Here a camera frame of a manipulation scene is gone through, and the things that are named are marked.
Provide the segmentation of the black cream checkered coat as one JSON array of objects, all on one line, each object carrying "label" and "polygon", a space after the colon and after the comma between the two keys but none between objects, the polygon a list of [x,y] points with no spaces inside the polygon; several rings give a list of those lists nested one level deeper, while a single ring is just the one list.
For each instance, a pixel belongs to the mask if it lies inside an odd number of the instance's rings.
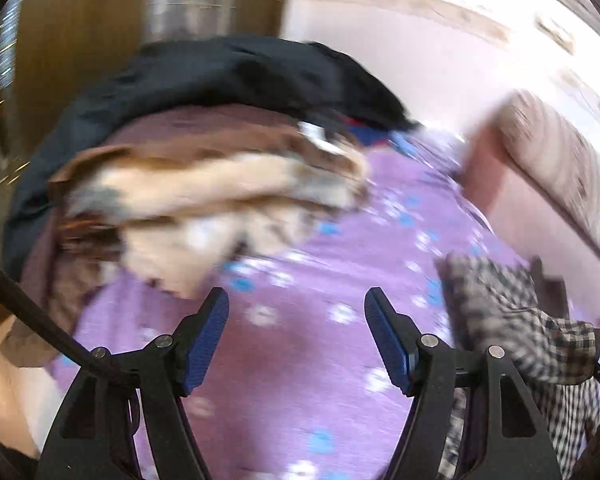
[{"label": "black cream checkered coat", "polygon": [[496,344],[505,350],[545,420],[562,476],[569,478],[600,424],[594,326],[542,311],[524,266],[449,254],[437,270],[454,344],[468,351]]}]

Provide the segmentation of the purple floral bed sheet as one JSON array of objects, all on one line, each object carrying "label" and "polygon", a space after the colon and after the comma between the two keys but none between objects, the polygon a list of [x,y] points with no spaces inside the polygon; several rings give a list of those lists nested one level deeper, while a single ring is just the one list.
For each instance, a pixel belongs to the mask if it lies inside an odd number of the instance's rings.
[{"label": "purple floral bed sheet", "polygon": [[451,340],[437,258],[516,266],[437,171],[388,146],[368,153],[370,201],[301,246],[227,263],[230,316],[184,410],[215,479],[375,479],[410,408],[389,380],[363,301],[381,287],[418,328]]}]

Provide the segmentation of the pink folded blanket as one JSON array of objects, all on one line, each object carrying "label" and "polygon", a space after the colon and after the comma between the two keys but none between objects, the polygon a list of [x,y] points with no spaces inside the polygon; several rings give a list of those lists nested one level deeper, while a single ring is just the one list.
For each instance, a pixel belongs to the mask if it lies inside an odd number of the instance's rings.
[{"label": "pink folded blanket", "polygon": [[572,303],[600,321],[600,251],[510,158],[500,130],[482,127],[470,141],[460,185],[495,234],[544,272],[565,281]]}]

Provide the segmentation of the brown cream patterned garment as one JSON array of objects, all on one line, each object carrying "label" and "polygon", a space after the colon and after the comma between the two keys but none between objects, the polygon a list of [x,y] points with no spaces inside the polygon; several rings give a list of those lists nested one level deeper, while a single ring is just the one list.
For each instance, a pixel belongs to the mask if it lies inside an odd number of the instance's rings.
[{"label": "brown cream patterned garment", "polygon": [[309,136],[269,110],[189,106],[138,118],[44,179],[50,214],[19,285],[69,333],[120,271],[189,299],[231,258],[279,254],[358,209],[369,176],[349,133]]}]

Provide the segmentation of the striped beige pillow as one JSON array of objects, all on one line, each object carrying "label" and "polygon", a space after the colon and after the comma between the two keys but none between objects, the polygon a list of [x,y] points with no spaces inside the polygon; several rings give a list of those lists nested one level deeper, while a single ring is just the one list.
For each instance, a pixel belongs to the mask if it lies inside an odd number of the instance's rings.
[{"label": "striped beige pillow", "polygon": [[571,122],[529,92],[510,96],[496,126],[510,158],[600,251],[600,154]]}]

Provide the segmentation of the red blue garment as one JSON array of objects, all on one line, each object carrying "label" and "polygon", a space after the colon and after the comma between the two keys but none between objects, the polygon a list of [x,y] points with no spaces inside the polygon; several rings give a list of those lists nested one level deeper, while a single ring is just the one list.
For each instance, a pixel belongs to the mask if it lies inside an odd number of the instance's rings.
[{"label": "red blue garment", "polygon": [[399,133],[399,130],[378,129],[350,117],[344,118],[344,124],[350,135],[366,148],[388,145],[393,133]]}]

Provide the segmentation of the black garment pile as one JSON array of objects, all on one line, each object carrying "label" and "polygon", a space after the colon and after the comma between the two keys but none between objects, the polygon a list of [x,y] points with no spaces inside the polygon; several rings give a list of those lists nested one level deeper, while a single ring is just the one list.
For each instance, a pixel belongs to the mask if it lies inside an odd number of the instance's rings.
[{"label": "black garment pile", "polygon": [[4,224],[2,270],[20,279],[50,213],[46,183],[80,151],[145,115],[226,104],[264,108],[322,127],[335,127],[343,117],[385,131],[417,125],[378,78],[318,42],[224,36],[150,44],[66,107],[30,158]]}]

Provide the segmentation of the wooden wardrobe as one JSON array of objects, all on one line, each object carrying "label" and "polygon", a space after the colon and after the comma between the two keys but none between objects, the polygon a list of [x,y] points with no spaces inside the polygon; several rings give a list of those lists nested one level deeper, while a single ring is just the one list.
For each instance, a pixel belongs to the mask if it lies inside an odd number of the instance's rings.
[{"label": "wooden wardrobe", "polygon": [[0,9],[0,250],[12,189],[62,110],[148,42],[274,36],[285,0],[7,0]]}]

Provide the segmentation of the wall picture frame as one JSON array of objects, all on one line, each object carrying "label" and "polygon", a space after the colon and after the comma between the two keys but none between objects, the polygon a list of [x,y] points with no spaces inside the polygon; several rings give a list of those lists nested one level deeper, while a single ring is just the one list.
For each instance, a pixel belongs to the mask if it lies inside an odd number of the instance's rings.
[{"label": "wall picture frame", "polygon": [[558,45],[562,50],[566,51],[570,55],[574,53],[574,41],[569,32],[567,32],[562,26],[551,20],[544,20],[544,18],[535,19],[535,27],[539,29],[545,36],[550,38],[555,44]]}]

